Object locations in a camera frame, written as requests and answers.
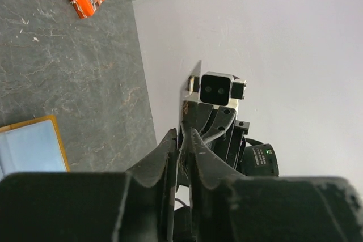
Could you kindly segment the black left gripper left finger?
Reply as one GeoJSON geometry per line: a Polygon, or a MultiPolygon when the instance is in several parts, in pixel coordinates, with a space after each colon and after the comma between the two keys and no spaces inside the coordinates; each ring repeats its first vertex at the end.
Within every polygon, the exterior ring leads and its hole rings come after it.
{"type": "Polygon", "coordinates": [[[177,131],[125,172],[23,172],[1,181],[2,241],[172,241],[177,131]]]}

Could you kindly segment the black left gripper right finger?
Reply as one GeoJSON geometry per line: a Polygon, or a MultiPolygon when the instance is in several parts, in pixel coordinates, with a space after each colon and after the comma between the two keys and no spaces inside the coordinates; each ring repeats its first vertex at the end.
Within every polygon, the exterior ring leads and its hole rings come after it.
{"type": "Polygon", "coordinates": [[[362,200],[341,177],[246,177],[188,136],[197,241],[361,241],[362,200]]]}

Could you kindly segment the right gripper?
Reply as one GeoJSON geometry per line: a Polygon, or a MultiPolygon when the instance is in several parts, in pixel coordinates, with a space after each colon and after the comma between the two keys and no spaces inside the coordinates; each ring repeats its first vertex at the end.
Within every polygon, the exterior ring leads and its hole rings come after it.
{"type": "Polygon", "coordinates": [[[237,120],[237,105],[183,102],[181,109],[181,173],[188,173],[189,136],[195,129],[204,145],[231,168],[240,171],[249,123],[237,120]]]}

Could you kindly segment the yellow leather card holder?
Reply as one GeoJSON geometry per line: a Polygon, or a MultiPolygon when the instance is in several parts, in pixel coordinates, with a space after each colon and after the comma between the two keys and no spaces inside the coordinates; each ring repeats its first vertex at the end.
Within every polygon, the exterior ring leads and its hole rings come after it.
{"type": "Polygon", "coordinates": [[[1,127],[1,178],[18,172],[69,172],[54,115],[1,127]]]}

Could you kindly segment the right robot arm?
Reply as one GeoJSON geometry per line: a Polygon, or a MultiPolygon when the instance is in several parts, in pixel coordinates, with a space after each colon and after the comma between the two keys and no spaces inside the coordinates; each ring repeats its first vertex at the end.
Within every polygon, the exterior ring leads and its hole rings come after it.
{"type": "Polygon", "coordinates": [[[249,123],[236,119],[232,107],[185,101],[181,129],[197,129],[206,146],[226,164],[245,176],[279,176],[277,158],[270,144],[246,138],[249,123]]]}

